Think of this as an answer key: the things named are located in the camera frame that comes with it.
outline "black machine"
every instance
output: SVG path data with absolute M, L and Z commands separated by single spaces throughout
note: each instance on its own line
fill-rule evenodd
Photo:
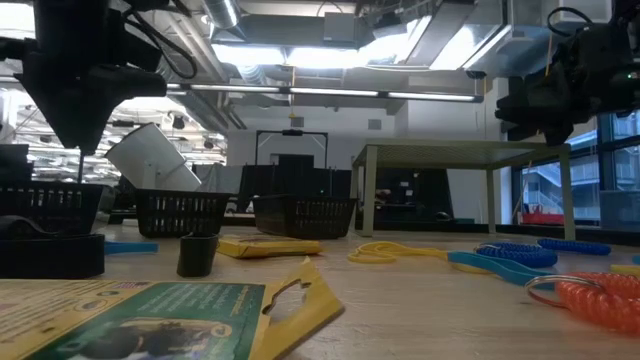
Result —
M 125 2 L 131 8 L 120 12 L 109 8 L 109 0 L 35 0 L 36 40 L 0 37 L 0 61 L 22 61 L 23 73 L 15 77 L 66 148 L 79 147 L 84 154 L 93 154 L 109 116 L 122 101 L 166 95 L 167 84 L 155 73 L 165 55 L 159 40 L 189 61 L 191 74 L 168 61 L 176 74 L 196 75 L 191 56 L 139 14 L 167 10 L 190 16 L 188 9 L 179 0 L 174 0 L 175 7 L 169 6 L 169 0 Z M 140 30 L 156 46 L 127 32 L 125 24 Z
M 564 143 L 573 124 L 586 123 L 600 113 L 628 114 L 640 108 L 640 1 L 616 0 L 608 24 L 594 24 L 582 12 L 560 7 L 549 14 L 549 29 L 567 38 L 558 44 L 549 69 L 510 79 L 515 91 L 498 100 L 496 117 L 540 130 L 548 145 Z M 585 20 L 574 34 L 550 23 L 558 12 L 571 12 Z M 636 44 L 632 49 L 628 29 L 634 23 Z

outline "white table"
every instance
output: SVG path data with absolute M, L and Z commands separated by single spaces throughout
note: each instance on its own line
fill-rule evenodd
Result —
M 528 164 L 530 161 L 558 157 L 562 182 L 564 236 L 576 239 L 571 195 L 571 146 L 549 147 L 540 143 L 506 141 L 440 141 L 423 139 L 368 139 L 364 149 L 353 162 L 351 197 L 358 197 L 359 168 L 365 167 L 364 213 L 361 236 L 373 236 L 376 172 L 383 168 L 414 169 L 474 169 L 487 173 L 489 232 L 496 232 L 493 171 L 507 166 Z M 352 226 L 355 224 L 355 212 Z

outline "black plastic basket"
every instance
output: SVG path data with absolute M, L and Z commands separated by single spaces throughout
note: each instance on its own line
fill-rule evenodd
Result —
M 347 235 L 356 199 L 274 195 L 255 198 L 258 230 L 298 239 L 337 239 Z
M 88 234 L 105 187 L 47 181 L 0 182 L 0 215 L 19 215 L 46 231 Z
M 140 234 L 147 238 L 180 237 L 191 232 L 217 234 L 230 194 L 136 190 Z

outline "white container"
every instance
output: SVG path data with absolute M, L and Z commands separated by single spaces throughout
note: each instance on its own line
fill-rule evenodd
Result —
M 138 189 L 196 191 L 198 177 L 154 123 L 127 134 L 105 157 Z

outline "fluorescent light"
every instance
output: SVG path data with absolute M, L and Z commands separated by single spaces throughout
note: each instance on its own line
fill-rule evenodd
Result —
M 366 65 L 355 49 L 295 48 L 287 65 L 307 69 L 351 69 Z
M 291 88 L 292 94 L 313 94 L 313 95 L 344 95 L 377 97 L 378 92 L 372 90 L 343 90 L 343 89 L 314 89 L 314 88 Z
M 457 70 L 473 55 L 475 48 L 473 31 L 469 27 L 463 26 L 449 40 L 429 69 Z
M 440 101 L 468 101 L 476 99 L 470 95 L 450 95 L 450 94 L 427 94 L 427 93 L 406 93 L 406 92 L 389 92 L 391 99 L 404 100 L 440 100 Z
M 193 90 L 230 91 L 244 93 L 279 93 L 275 86 L 242 86 L 242 85 L 191 85 Z
M 505 26 L 504 29 L 500 30 L 500 32 L 496 36 L 494 36 L 493 39 L 491 39 L 486 45 L 480 48 L 480 50 L 475 55 L 473 55 L 471 59 L 469 59 L 469 61 L 462 65 L 462 67 L 466 70 L 473 66 L 473 64 L 475 64 L 478 60 L 485 56 L 489 52 L 489 50 L 496 46 L 496 44 L 498 44 L 498 42 L 500 42 L 500 40 L 502 40 L 502 38 L 504 38 L 510 32 L 511 25 Z
M 418 41 L 424 34 L 425 30 L 427 30 L 427 26 L 431 22 L 431 15 L 425 16 L 420 20 L 413 20 L 412 22 L 407 24 L 407 33 L 410 33 L 409 38 L 405 42 L 404 46 L 398 53 L 396 54 L 395 63 L 398 64 L 402 61 L 407 60 L 413 49 L 418 45 Z
M 279 47 L 218 45 L 213 44 L 213 51 L 221 62 L 234 65 L 282 65 L 284 54 Z

